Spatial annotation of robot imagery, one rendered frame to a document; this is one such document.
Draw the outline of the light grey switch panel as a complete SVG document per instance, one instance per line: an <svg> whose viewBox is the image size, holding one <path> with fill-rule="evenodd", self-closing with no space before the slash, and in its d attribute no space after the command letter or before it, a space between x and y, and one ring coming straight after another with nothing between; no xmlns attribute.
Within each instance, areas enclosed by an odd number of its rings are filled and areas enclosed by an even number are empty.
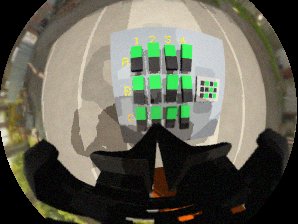
<svg viewBox="0 0 298 224"><path fill-rule="evenodd" d="M222 39L178 27L110 34L114 104L124 143L153 123L182 141L214 136L225 91Z"/></svg>

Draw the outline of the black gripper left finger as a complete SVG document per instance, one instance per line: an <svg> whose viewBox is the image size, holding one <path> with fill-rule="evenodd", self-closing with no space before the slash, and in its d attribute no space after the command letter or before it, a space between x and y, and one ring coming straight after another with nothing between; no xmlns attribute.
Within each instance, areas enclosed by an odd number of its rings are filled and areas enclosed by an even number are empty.
<svg viewBox="0 0 298 224"><path fill-rule="evenodd" d="M148 193L153 193L154 161L157 156L157 124L150 125L144 139L128 151L90 153L90 160L100 171L144 177Z"/></svg>

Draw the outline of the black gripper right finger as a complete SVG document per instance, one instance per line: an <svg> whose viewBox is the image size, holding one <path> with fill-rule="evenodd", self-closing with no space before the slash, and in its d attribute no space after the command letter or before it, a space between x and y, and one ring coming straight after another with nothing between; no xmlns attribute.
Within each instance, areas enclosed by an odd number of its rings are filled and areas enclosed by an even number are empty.
<svg viewBox="0 0 298 224"><path fill-rule="evenodd" d="M160 155L162 157L162 165L165 169L165 180L168 185L169 193L177 192L176 186L181 180L184 180L186 171L193 165L206 163L213 159L220 159L222 156L229 155L231 151L230 143L210 144L210 145L190 145L177 139L174 133L170 133L168 129L157 124L157 140L160 145Z"/></svg>

